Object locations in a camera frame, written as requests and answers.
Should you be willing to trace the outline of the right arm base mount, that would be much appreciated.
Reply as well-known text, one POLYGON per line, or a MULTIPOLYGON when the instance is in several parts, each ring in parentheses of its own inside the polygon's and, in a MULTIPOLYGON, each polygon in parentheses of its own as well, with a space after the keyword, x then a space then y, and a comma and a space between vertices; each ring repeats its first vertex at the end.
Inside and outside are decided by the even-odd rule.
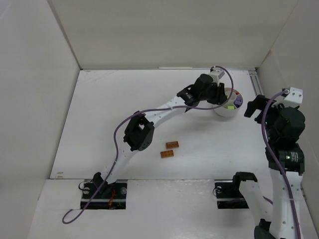
POLYGON ((232 180, 214 181, 213 195, 217 200, 218 209, 248 209, 248 205, 239 189, 232 180))

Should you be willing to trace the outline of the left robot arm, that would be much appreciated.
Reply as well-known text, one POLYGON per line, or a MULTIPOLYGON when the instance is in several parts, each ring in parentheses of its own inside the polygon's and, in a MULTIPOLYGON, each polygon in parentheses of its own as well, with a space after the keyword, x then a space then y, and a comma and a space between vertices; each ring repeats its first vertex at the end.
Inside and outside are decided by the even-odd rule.
POLYGON ((123 140, 115 143, 116 156, 110 168, 104 168, 94 174, 92 183, 97 194, 106 197, 112 190, 113 184, 119 179, 119 174, 140 151, 147 149, 152 140, 154 131, 164 122, 174 116, 189 110, 200 110, 199 103, 206 101, 212 108, 221 107, 227 101, 224 84, 220 79, 225 71, 221 68, 212 69, 208 74, 201 74, 195 81, 174 98, 156 109, 137 111, 120 123, 126 124, 123 140))

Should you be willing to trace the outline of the purple 2x4 lego brick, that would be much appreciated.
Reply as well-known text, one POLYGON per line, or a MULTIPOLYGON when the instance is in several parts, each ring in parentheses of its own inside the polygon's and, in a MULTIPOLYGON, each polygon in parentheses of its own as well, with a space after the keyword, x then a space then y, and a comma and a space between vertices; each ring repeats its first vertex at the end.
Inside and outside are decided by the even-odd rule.
POLYGON ((240 97, 237 97, 234 101, 234 105, 236 106, 236 108, 240 108, 242 103, 243 103, 243 100, 240 97))

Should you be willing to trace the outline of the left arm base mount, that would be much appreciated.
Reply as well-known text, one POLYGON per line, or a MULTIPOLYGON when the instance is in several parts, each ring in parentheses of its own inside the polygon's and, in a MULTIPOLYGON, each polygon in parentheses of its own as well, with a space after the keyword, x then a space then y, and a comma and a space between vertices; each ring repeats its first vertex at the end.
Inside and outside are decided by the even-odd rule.
MULTIPOLYGON (((126 209, 126 197, 127 197, 127 180, 117 181, 111 190, 102 196, 100 193, 92 199, 87 210, 125 210, 126 209)), ((91 196, 96 191, 93 183, 83 181, 79 183, 78 189, 82 192, 80 209, 83 209, 91 196)))

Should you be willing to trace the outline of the orange 2x4 lego brick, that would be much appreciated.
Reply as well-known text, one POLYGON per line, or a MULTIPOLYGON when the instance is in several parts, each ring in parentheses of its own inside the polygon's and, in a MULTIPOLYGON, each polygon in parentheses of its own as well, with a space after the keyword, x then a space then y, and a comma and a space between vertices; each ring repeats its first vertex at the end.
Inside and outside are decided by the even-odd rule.
POLYGON ((178 141, 166 142, 165 147, 166 147, 166 149, 179 148, 179 143, 178 143, 178 141))

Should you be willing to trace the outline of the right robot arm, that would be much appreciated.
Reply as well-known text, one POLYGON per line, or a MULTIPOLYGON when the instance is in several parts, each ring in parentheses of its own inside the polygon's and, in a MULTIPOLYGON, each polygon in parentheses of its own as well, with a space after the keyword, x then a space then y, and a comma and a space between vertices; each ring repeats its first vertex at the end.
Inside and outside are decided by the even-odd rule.
POLYGON ((306 121, 299 111, 302 99, 302 94, 288 89, 270 99, 258 95, 244 114, 249 118, 261 110, 255 121, 261 125, 273 189, 272 203, 268 204, 253 173, 233 176, 232 188, 243 196, 253 215, 256 239, 303 238, 299 204, 305 156, 297 143, 306 121))

